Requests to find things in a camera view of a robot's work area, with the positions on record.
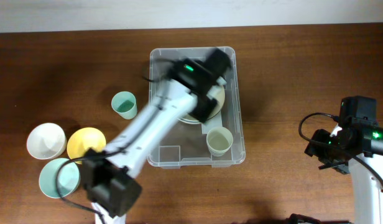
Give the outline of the beige large bowl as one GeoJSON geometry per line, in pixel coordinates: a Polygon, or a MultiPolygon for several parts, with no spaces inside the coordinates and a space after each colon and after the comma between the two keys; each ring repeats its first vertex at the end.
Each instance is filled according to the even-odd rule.
{"type": "MultiPolygon", "coordinates": [[[[220,91],[215,95],[214,99],[218,102],[218,104],[215,106],[214,110],[209,115],[208,119],[213,118],[216,116],[222,109],[224,102],[225,102],[225,89],[224,86],[221,86],[220,91]]],[[[194,117],[190,116],[189,114],[186,114],[184,117],[179,118],[179,121],[187,124],[200,124],[201,122],[195,119],[194,117]]]]}

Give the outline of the cream cup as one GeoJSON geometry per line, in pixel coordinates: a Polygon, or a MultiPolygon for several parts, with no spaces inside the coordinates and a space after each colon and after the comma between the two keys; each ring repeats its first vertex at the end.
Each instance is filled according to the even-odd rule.
{"type": "Polygon", "coordinates": [[[212,156],[224,155],[233,144],[233,135],[224,127],[215,127],[206,135],[206,144],[212,156]]]}

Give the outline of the mint green cup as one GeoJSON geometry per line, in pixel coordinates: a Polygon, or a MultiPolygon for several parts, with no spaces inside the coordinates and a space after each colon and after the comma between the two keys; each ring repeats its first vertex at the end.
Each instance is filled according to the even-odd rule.
{"type": "Polygon", "coordinates": [[[116,93],[111,100],[111,107],[124,119],[133,119],[137,114],[136,97],[128,91],[116,93]]]}

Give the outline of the yellow small bowl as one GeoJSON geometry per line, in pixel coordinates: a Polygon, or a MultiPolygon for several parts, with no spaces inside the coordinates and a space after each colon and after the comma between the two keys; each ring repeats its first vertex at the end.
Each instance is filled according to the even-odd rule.
{"type": "Polygon", "coordinates": [[[85,152],[92,148],[101,152],[106,145],[104,134],[96,128],[81,128],[73,133],[67,142],[67,154],[70,159],[83,157],[85,152]]]}

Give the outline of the white small bowl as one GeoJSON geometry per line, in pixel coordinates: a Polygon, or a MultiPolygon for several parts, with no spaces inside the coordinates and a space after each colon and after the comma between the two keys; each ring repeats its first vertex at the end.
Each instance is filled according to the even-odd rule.
{"type": "Polygon", "coordinates": [[[28,135],[26,148],[28,153],[40,160],[54,159],[60,156],[67,146],[64,130],[55,123],[43,123],[35,127],[28,135]]]}

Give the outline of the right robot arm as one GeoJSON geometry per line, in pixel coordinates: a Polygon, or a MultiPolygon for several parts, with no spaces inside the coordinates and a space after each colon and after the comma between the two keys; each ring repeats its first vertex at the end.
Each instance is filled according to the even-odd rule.
{"type": "Polygon", "coordinates": [[[320,169],[346,166],[354,191],[355,223],[383,223],[383,128],[357,125],[335,128],[332,133],[318,129],[308,142],[311,156],[328,161],[320,169]]]}

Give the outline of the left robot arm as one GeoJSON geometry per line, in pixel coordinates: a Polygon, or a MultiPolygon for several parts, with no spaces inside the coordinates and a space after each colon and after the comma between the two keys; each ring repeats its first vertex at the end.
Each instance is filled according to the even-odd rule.
{"type": "Polygon", "coordinates": [[[83,188],[98,223],[123,217],[139,198],[142,187],[136,182],[147,155],[176,125],[190,114],[206,121],[216,105],[212,91],[231,69],[228,58],[209,56],[204,61],[173,61],[158,78],[159,90],[135,120],[107,143],[102,152],[88,149],[83,156],[83,188]]]}

